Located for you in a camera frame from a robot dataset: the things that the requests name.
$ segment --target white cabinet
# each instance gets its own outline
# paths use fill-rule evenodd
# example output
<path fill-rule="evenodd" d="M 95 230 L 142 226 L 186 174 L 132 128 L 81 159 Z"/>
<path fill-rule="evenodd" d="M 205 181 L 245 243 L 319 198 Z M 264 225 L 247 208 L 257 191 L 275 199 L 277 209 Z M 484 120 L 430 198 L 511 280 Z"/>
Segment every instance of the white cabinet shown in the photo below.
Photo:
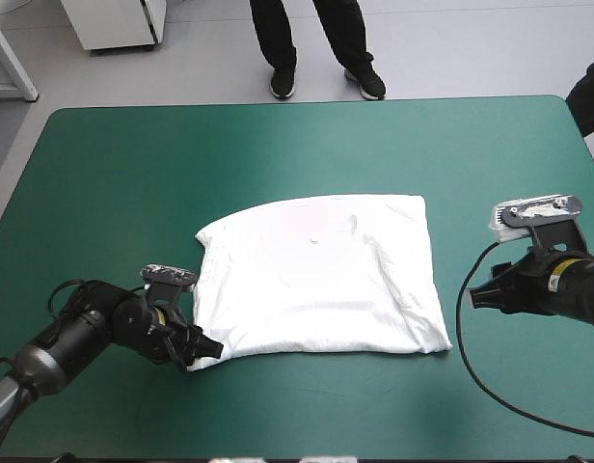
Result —
<path fill-rule="evenodd" d="M 86 50 L 154 45 L 164 37 L 166 0 L 62 0 Z"/>

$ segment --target black robotic arm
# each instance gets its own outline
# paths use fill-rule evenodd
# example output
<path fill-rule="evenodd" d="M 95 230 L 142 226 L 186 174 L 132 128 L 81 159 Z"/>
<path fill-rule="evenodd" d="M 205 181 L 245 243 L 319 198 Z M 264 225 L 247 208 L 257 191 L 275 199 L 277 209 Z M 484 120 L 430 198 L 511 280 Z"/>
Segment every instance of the black robotic arm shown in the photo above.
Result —
<path fill-rule="evenodd" d="M 220 358 L 223 345 L 188 323 L 177 301 L 191 291 L 196 276 L 187 270 L 148 265 L 141 276 L 145 294 L 101 281 L 77 285 L 54 321 L 25 344 L 0 379 L 0 436 L 25 408 L 43 395 L 58 394 L 110 343 L 129 347 L 156 364 L 175 363 L 185 371 L 195 359 Z"/>

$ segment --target robotic arm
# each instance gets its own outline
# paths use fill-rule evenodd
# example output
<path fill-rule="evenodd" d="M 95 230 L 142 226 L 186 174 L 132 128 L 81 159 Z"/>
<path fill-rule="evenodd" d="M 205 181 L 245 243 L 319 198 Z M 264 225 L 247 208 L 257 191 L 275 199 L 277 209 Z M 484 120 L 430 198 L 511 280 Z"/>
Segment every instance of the robotic arm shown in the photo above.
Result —
<path fill-rule="evenodd" d="M 492 280 L 470 289 L 473 306 L 563 315 L 594 326 L 594 257 L 577 222 L 580 213 L 574 196 L 499 204 L 491 222 L 498 242 L 529 236 L 532 246 L 520 261 L 494 266 Z"/>
<path fill-rule="evenodd" d="M 191 291 L 196 276 L 162 265 L 141 271 L 146 292 L 122 289 L 101 281 L 78 285 L 53 323 L 14 356 L 2 358 L 12 370 L 0 380 L 0 434 L 26 407 L 43 395 L 58 394 L 111 342 L 129 347 L 155 364 L 174 362 L 186 370 L 195 359 L 220 358 L 223 345 L 183 317 L 177 301 Z"/>

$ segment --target folded white cloth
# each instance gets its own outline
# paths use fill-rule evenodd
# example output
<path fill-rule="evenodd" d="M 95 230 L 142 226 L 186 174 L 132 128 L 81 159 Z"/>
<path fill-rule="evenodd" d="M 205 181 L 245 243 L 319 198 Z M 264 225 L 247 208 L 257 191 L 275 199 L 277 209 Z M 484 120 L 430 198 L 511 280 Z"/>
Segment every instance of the folded white cloth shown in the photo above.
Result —
<path fill-rule="evenodd" d="M 196 235 L 194 318 L 220 360 L 272 352 L 449 349 L 419 196 L 346 195 L 253 207 Z"/>

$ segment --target person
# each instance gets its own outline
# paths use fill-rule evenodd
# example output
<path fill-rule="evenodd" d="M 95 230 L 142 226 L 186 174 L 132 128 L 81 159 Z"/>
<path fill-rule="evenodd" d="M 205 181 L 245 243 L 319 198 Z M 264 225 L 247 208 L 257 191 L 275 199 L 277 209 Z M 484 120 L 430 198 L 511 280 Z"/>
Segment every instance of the person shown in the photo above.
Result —
<path fill-rule="evenodd" d="M 385 83 L 372 68 L 365 46 L 365 25 L 357 0 L 313 0 L 325 35 L 345 76 L 360 87 L 366 99 L 383 99 Z M 260 50 L 274 69 L 271 92 L 277 99 L 295 92 L 297 50 L 293 45 L 282 0 L 250 0 Z"/>
<path fill-rule="evenodd" d="M 567 105 L 582 137 L 594 132 L 594 63 L 567 96 Z"/>

